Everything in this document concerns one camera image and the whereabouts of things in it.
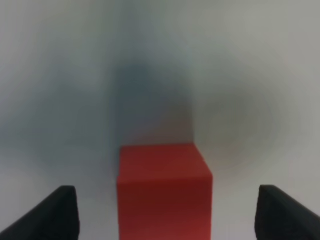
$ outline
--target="cube side face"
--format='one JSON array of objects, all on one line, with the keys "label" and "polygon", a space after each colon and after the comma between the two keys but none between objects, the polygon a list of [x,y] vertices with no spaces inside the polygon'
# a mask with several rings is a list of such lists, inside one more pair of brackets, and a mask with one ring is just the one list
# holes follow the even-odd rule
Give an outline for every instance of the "cube side face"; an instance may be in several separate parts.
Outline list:
[{"label": "cube side face", "polygon": [[210,240],[212,176],[118,183],[120,240]]}]

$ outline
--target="red block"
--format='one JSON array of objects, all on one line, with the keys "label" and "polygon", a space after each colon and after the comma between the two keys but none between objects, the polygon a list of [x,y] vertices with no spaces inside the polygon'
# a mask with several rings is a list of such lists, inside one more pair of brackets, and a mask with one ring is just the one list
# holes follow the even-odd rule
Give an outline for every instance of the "red block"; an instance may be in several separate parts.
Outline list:
[{"label": "red block", "polygon": [[212,191],[213,176],[194,144],[123,147],[120,240],[210,240]]}]

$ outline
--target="white wall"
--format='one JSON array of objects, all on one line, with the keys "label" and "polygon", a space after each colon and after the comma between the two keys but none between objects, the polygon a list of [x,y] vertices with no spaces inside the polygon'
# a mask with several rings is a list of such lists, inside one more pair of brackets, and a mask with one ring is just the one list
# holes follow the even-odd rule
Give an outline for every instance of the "white wall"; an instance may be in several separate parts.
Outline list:
[{"label": "white wall", "polygon": [[0,229],[70,184],[80,239],[118,239],[119,144],[193,132],[214,239],[255,239],[260,184],[320,214],[319,5],[1,1]]}]

